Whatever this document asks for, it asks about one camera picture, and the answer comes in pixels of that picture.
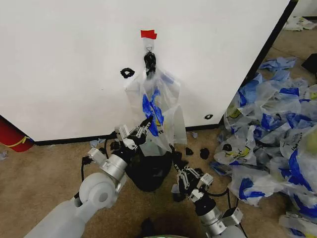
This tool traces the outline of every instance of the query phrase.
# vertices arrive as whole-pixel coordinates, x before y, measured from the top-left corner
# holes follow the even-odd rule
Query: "white wall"
[[[317,16],[317,0],[299,0],[291,16]]]
[[[218,123],[288,2],[0,0],[0,113],[37,141],[131,124],[119,72],[143,70],[140,29],[155,29],[186,126]]]

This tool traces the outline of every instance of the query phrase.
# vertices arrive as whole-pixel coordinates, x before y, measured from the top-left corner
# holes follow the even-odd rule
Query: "black wall edge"
[[[113,137],[109,135],[97,135],[97,136],[87,136],[87,137],[78,137],[78,138],[70,138],[70,139],[59,139],[59,140],[41,140],[35,141],[36,145],[59,145],[59,144],[68,144],[68,143],[79,143],[79,142],[87,142],[98,139],[112,139]]]
[[[265,59],[269,49],[272,47],[272,45],[273,45],[274,41],[276,40],[278,34],[283,29],[283,26],[285,25],[287,19],[290,17],[290,15],[291,15],[292,11],[294,10],[297,2],[298,2],[298,0],[290,0],[290,2],[287,5],[286,9],[284,10],[283,14],[281,15],[280,19],[278,20],[276,26],[274,27],[273,31],[271,32],[270,36],[268,37],[266,43],[262,47],[258,57],[254,61],[253,65],[251,66],[247,76],[243,80],[241,86],[246,85],[248,82],[250,82],[254,78],[258,68],[260,67],[261,63]]]

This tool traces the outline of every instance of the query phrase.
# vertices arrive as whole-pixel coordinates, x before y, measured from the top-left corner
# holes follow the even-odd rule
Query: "black mark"
[[[203,148],[200,150],[200,158],[202,158],[203,160],[208,159],[209,157],[209,150],[207,148]]]
[[[124,68],[123,70],[120,71],[120,73],[124,78],[128,78],[133,76],[135,72],[130,68]]]
[[[212,117],[213,117],[212,114],[208,114],[208,115],[205,116],[205,119],[206,119],[206,120],[209,120],[209,119],[211,119]]]
[[[186,147],[186,149],[185,149],[185,154],[186,154],[186,155],[193,155],[194,152],[193,152],[190,148]]]

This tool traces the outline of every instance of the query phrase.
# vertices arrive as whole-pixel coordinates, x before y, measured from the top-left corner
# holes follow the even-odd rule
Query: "black cable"
[[[228,198],[228,206],[229,206],[229,209],[231,209],[230,191],[229,191],[229,189],[228,189],[228,192],[227,192],[227,198]]]
[[[239,203],[239,198],[237,197],[236,207],[238,206],[238,203]]]
[[[229,192],[229,189],[227,188],[225,192],[223,193],[210,193],[210,192],[207,192],[207,191],[204,191],[205,194],[207,194],[208,196],[210,197],[222,197],[224,195],[226,195],[227,193]]]
[[[107,153],[107,142],[108,142],[108,139],[105,140],[105,155],[106,155],[107,159],[109,159],[109,156]]]
[[[81,159],[81,168],[80,168],[80,172],[81,172],[81,182],[84,181],[85,177],[84,177],[84,166],[87,164],[90,164],[92,162],[92,159],[89,158],[89,156],[85,156]]]
[[[243,226],[242,226],[241,222],[240,222],[240,228],[241,228],[241,230],[242,230],[244,236],[245,236],[246,238],[248,238],[246,232],[245,232],[244,229],[243,229]]]
[[[236,207],[238,206],[238,203],[239,203],[239,198],[237,197],[237,201],[236,201]],[[243,232],[243,234],[244,234],[244,236],[246,237],[246,238],[248,238],[248,236],[247,236],[247,234],[246,234],[246,232],[244,231],[244,229],[243,229],[243,226],[242,226],[242,224],[241,224],[241,222],[240,222],[240,228],[241,228],[241,230],[242,230],[242,232]]]
[[[82,181],[84,181],[84,164],[83,163],[81,163],[80,171],[81,171],[81,182],[82,182]]]

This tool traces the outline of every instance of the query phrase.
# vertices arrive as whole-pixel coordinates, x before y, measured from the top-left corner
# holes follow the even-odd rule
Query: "wall baseboard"
[[[186,131],[196,131],[196,130],[207,130],[218,128],[219,124],[209,124],[209,125],[199,125],[199,126],[189,126],[186,127]],[[70,139],[60,139],[60,140],[42,140],[35,141],[36,145],[58,145],[58,144],[68,144],[68,143],[79,143],[79,142],[88,142],[98,139],[112,139],[113,136],[109,135],[98,135],[98,136],[88,136],[88,137],[79,137],[79,138],[70,138]]]

